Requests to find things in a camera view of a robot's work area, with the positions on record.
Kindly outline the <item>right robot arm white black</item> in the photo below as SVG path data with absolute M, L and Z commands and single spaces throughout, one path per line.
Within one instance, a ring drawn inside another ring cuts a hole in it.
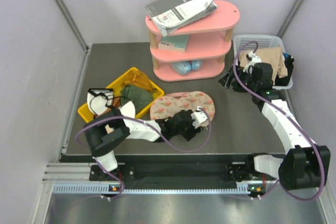
M 280 181 L 285 190 L 324 187 L 331 153 L 326 146 L 317 145 L 306 136 L 280 90 L 272 87 L 271 66 L 256 63 L 243 71 L 231 66 L 219 80 L 220 84 L 235 92 L 248 92 L 253 103 L 274 128 L 285 150 L 284 158 L 270 154 L 253 153 L 248 156 L 245 174 L 252 180 L 267 174 Z

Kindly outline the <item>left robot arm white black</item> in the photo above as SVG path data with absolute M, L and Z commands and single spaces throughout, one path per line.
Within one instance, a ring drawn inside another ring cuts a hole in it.
M 165 119 L 140 120 L 125 116 L 114 109 L 101 119 L 87 123 L 82 129 L 93 159 L 102 166 L 101 174 L 114 180 L 119 174 L 114 149 L 126 139 L 146 140 L 151 143 L 168 142 L 175 136 L 190 141 L 202 131 L 207 117 L 198 108 L 196 111 L 182 110 Z

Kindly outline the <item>floral mesh laundry bag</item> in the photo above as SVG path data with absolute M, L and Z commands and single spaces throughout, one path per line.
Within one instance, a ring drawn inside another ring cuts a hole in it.
M 215 115 L 215 104 L 213 99 L 202 91 L 172 93 L 157 98 L 150 107 L 150 118 L 165 119 L 181 110 L 195 112 L 198 106 L 202 107 L 212 121 Z

